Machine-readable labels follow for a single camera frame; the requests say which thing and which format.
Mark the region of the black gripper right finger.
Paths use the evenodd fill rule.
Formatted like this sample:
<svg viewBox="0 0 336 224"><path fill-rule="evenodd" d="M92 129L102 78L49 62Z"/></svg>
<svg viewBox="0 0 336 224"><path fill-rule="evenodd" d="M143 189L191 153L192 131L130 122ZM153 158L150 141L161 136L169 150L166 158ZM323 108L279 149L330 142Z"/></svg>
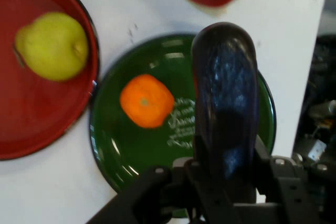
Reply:
<svg viewBox="0 0 336 224"><path fill-rule="evenodd" d="M271 156L260 138L253 164L255 186L277 205L280 223L335 223L335 164L300 167L291 158Z"/></svg>

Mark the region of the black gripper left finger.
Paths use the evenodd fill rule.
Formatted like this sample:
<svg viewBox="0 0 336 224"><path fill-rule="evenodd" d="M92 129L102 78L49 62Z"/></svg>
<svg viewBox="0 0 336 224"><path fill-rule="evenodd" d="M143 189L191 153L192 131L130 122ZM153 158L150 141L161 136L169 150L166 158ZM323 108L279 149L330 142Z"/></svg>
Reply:
<svg viewBox="0 0 336 224"><path fill-rule="evenodd" d="M236 223L236 212L208 174L209 151L195 136L194 157L182 167L153 166L117 194L89 223L168 223L185 209L190 223Z"/></svg>

